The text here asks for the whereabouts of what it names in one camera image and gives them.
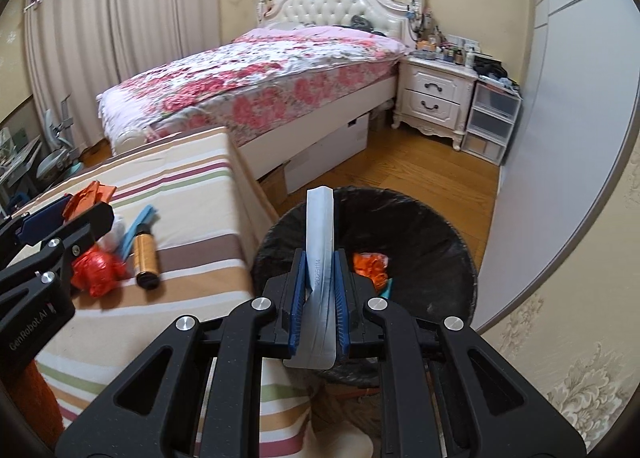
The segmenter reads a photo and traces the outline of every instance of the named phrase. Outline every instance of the pink floral blanket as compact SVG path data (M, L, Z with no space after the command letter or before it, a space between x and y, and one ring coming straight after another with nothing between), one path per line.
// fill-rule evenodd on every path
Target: pink floral blanket
M256 29L108 89L100 116L112 145L127 131L151 141L203 125L228 126L242 145L385 76L405 51L346 28Z

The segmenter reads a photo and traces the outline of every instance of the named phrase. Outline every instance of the white nightstand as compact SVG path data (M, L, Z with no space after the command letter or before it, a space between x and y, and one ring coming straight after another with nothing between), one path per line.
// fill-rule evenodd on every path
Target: white nightstand
M460 151L477 79L469 68L404 57L392 127L405 122L423 134L452 138Z

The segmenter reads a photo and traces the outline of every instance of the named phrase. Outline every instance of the black trash bag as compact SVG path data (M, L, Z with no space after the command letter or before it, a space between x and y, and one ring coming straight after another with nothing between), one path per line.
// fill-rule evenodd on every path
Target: black trash bag
M440 322L454 315L468 322L476 307L478 275L465 242L433 209L409 196L370 187L334 189L334 245L353 254L389 257L390 299L411 315ZM256 295L267 280L291 270L293 254L306 244L306 202L280 218L262 241L252 268ZM378 385L375 362L355 359L319 372L332 382Z

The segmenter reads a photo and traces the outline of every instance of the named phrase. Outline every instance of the striped tablecloth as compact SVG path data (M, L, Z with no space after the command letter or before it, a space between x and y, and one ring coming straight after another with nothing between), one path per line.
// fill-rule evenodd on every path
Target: striped tablecloth
M111 205L127 224L147 204L158 210L152 230L162 284L145 291L130 280L103 298L86 293L75 298L75 317L36 358L65 425L178 316L213 319L249 299L248 270L277 217L225 129L127 153L72 178L25 210L35 211L92 180L117 186ZM328 455L319 452L310 430L307 388L308 381L280 361L265 360L261 456Z

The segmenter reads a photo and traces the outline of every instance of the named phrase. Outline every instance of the beige curtain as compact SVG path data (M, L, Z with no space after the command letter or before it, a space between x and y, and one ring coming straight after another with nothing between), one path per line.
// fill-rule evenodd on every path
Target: beige curtain
M41 117L60 112L67 96L74 141L82 151L103 137L97 94L120 80L111 40L108 0L43 0L25 14L25 44Z
M113 0L121 76L219 46L218 15L218 0Z

